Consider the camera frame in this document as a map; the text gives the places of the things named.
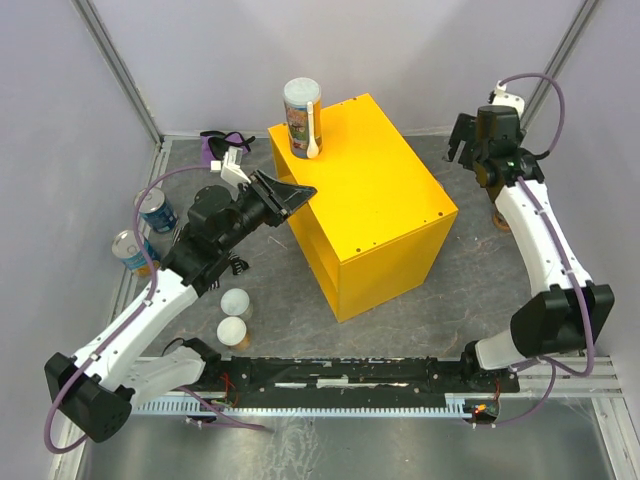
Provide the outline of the yellow cabinet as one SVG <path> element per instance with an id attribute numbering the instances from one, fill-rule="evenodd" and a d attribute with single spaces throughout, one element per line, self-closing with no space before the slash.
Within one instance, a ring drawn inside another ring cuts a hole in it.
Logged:
<path id="1" fill-rule="evenodd" d="M 339 322 L 422 285 L 458 209 L 370 94 L 321 112 L 323 149 L 301 159 L 269 128 L 280 181 L 317 192 L 289 226 Z"/>

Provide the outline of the tall porridge can with spoon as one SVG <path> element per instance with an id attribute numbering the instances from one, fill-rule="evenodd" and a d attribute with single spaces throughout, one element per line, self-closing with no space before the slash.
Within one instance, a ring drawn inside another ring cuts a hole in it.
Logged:
<path id="1" fill-rule="evenodd" d="M 320 85 L 307 77 L 289 80 L 283 100 L 291 152 L 299 158 L 316 158 L 322 148 Z"/>

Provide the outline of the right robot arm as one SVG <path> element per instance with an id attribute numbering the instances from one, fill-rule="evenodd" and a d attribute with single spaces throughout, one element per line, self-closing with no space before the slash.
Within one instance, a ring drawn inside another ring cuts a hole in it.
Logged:
<path id="1" fill-rule="evenodd" d="M 535 360 L 558 366 L 556 355 L 582 350 L 579 374 L 587 376 L 615 297 L 577 260 L 552 210 L 541 158 L 522 147 L 523 139 L 515 108 L 484 105 L 474 115 L 459 114 L 448 141 L 448 161 L 474 173 L 508 225 L 532 295 L 507 330 L 474 343 L 474 357 L 480 369 L 497 370 Z"/>

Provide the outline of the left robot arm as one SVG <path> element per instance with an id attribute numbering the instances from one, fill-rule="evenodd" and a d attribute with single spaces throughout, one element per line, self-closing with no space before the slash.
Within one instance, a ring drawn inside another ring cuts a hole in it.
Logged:
<path id="1" fill-rule="evenodd" d="M 178 240 L 151 272 L 141 294 L 90 343 L 45 364 L 52 413 L 61 412 L 96 443 L 114 436 L 134 408 L 216 372 L 219 354 L 199 339 L 146 364 L 138 359 L 180 313 L 209 291 L 229 255 L 261 225 L 277 227 L 316 194 L 312 186 L 278 181 L 260 170 L 232 195 L 202 188 Z"/>

